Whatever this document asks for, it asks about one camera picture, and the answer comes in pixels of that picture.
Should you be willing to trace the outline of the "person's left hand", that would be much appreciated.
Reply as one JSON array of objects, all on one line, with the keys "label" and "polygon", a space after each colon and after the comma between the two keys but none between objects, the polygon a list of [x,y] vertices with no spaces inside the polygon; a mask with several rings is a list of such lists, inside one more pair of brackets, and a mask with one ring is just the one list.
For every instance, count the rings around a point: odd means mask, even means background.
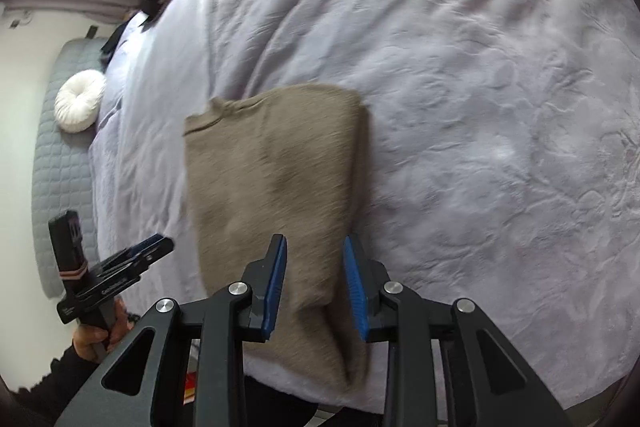
[{"label": "person's left hand", "polygon": [[77,327],[73,335],[73,347],[82,359],[90,362],[101,361],[103,355],[99,355],[98,349],[112,352],[132,329],[122,298],[115,299],[114,312],[116,321],[108,331],[86,324]]}]

